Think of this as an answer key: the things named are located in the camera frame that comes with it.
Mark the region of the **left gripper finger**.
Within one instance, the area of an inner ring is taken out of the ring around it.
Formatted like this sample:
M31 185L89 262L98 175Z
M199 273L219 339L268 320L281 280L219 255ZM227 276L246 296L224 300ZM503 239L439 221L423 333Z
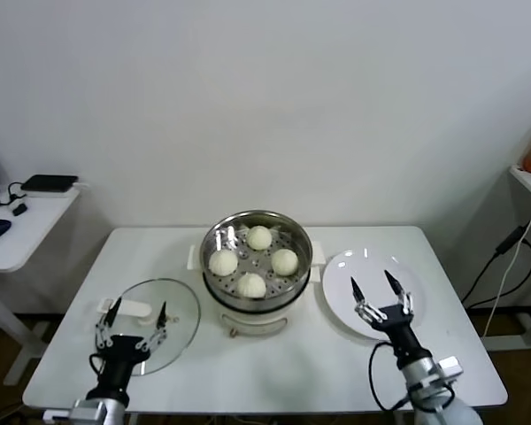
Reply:
M142 352L154 352L166 340L166 323L166 302L164 302L161 306L160 313L156 320L156 328L154 333L148 339L145 339L142 345L140 346Z
M119 297L116 301L112 302L95 327L95 347L100 351L113 346L112 341L112 325L118 315L118 311L122 302L122 298Z

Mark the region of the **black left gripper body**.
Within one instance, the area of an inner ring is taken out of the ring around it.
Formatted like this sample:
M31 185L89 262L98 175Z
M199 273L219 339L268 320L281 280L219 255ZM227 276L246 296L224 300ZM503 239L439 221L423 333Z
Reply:
M97 350L104 362L98 376L98 386L103 389L125 390L134 371L134 367L145 361L140 336L113 336L112 345L107 344Z

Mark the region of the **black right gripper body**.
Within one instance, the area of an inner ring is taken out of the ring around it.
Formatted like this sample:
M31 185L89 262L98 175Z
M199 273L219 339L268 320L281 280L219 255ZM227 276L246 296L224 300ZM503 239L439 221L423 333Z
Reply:
M398 368L405 368L420 359L430 357L430 351L421 346L411 328L412 313L404 313L404 309L400 305L381 307L380 311L387 318L374 322L371 327L383 332L388 337L393 347Z

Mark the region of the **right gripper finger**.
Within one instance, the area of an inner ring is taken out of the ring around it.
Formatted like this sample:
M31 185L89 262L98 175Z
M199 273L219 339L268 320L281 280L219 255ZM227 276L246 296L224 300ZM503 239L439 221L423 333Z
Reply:
M387 315L366 301L362 290L359 288L353 277L350 278L350 283L352 294L356 302L355 312L358 316L370 326L374 323L383 323L387 319Z
M390 288L394 292L399 302L399 305L402 306L403 313L405 315L413 315L413 305L412 305L412 294L404 290L401 283L393 276L388 270L384 271L384 274L389 282Z

